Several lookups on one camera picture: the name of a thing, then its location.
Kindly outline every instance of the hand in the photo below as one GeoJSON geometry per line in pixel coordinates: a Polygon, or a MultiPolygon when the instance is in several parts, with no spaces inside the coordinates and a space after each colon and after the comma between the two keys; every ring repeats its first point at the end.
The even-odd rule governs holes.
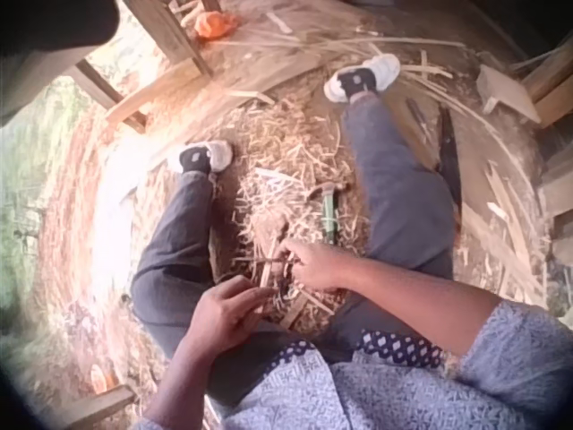
{"type": "Polygon", "coordinates": [[[307,288],[318,291],[344,287],[342,275],[354,258],[337,246],[306,244],[294,239],[285,239],[278,252],[294,253],[300,262],[293,266],[293,275],[307,288]]]}
{"type": "Polygon", "coordinates": [[[261,319],[256,308],[275,294],[273,288],[255,287],[235,276],[203,293],[191,319],[185,341],[209,359],[243,343],[261,319]]]}

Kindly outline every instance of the leg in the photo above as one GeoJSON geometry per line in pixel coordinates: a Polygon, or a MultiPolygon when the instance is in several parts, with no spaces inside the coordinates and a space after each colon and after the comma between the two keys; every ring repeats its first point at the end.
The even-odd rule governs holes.
{"type": "MultiPolygon", "coordinates": [[[[182,175],[133,280],[135,314],[168,357],[187,332],[202,293],[214,284],[208,249],[212,193],[205,173],[182,175]]],[[[247,342],[218,357],[207,393],[222,406],[234,406],[294,339],[278,326],[262,323],[247,342]]]]}
{"type": "MultiPolygon", "coordinates": [[[[367,256],[443,278],[452,277],[453,206],[448,187],[418,163],[374,93],[348,107],[344,127],[371,216],[367,256]]],[[[353,294],[330,335],[352,348],[362,330],[416,334],[398,318],[353,294]]]]}

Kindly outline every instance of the person's left hand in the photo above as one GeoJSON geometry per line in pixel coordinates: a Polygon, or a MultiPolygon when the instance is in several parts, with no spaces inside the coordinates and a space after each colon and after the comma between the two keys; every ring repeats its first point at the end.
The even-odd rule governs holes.
{"type": "Polygon", "coordinates": [[[185,341],[208,359],[244,342],[261,319],[256,309],[275,293],[255,287],[244,276],[223,282],[203,293],[185,341]]]}

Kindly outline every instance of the foot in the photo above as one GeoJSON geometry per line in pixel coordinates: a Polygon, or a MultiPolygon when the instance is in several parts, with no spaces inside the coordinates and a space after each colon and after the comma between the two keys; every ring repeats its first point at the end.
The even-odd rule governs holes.
{"type": "Polygon", "coordinates": [[[207,141],[177,147],[167,159],[169,168],[177,173],[220,173],[233,161],[233,148],[226,141],[207,141]]]}
{"type": "Polygon", "coordinates": [[[400,61],[392,54],[382,54],[362,65],[343,67],[324,84],[324,94],[335,103],[346,102],[362,91],[384,91],[400,73],[400,61]]]}

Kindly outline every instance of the person's left arm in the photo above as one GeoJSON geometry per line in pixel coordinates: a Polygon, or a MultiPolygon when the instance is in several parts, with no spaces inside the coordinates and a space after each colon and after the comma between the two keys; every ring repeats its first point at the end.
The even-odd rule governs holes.
{"type": "Polygon", "coordinates": [[[213,361],[249,337],[261,318],[255,309],[273,294],[272,288],[254,288],[243,276],[205,292],[143,417],[170,430],[200,429],[213,361]]]}

